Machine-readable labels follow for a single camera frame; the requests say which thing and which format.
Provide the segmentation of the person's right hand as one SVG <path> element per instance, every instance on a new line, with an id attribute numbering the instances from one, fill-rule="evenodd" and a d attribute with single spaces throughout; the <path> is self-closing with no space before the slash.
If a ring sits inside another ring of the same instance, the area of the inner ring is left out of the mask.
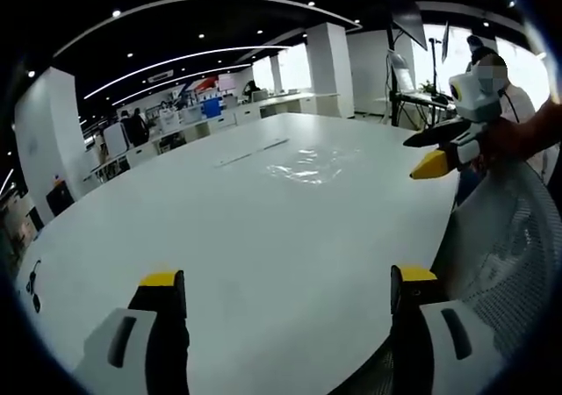
<path id="1" fill-rule="evenodd" d="M 527 160 L 530 157 L 528 138 L 529 130 L 523 123 L 500 118 L 480 136 L 480 155 L 472 161 L 472 169 L 484 173 L 497 160 Z"/>

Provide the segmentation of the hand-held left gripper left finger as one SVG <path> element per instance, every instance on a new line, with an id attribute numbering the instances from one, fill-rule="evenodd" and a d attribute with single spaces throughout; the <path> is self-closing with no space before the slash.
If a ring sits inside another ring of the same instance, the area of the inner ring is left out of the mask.
<path id="1" fill-rule="evenodd" d="M 184 272 L 145 276 L 85 340 L 74 377 L 89 394 L 188 394 L 186 318 Z"/>

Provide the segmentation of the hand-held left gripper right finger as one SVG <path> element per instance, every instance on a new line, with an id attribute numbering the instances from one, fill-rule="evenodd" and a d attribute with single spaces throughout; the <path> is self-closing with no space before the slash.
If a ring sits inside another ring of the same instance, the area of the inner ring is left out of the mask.
<path id="1" fill-rule="evenodd" d="M 480 394 L 503 366 L 494 331 L 429 269 L 391 267 L 394 394 Z"/>

